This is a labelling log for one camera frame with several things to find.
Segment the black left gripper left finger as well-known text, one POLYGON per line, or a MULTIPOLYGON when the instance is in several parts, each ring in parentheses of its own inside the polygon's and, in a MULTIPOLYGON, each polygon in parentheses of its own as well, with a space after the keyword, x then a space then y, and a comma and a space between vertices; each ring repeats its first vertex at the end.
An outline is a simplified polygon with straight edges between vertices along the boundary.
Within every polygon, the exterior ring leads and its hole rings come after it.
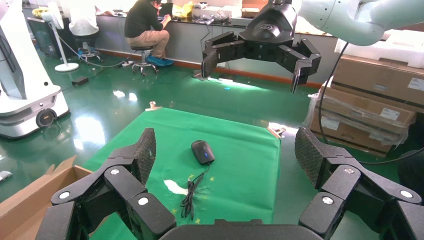
POLYGON ((176 218, 148 192, 155 160, 155 131, 146 128, 136 143, 115 149, 98 170, 51 197, 36 239, 87 240, 111 214, 136 239, 160 239, 176 226, 176 218))

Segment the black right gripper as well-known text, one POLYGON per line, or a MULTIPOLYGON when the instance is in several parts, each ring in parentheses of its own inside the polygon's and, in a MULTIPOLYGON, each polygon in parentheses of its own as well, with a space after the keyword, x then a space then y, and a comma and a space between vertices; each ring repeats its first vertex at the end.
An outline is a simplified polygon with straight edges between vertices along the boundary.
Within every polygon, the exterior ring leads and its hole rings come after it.
POLYGON ((307 83, 317 73, 321 53, 306 38, 294 46, 298 14, 290 1, 266 4, 237 36, 228 31, 206 40, 202 51, 201 76, 208 78, 218 63, 242 58, 277 62, 292 73, 290 91, 307 83))

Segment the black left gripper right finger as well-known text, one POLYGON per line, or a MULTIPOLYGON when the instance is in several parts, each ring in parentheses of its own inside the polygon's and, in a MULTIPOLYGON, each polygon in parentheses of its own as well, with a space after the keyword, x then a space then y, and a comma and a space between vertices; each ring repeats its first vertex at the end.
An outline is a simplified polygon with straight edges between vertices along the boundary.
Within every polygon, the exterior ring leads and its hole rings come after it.
POLYGON ((352 212, 381 240, 421 240, 424 207, 415 191, 362 166, 346 149, 325 144, 306 127, 295 136, 295 156, 318 193, 298 223, 330 239, 352 212))

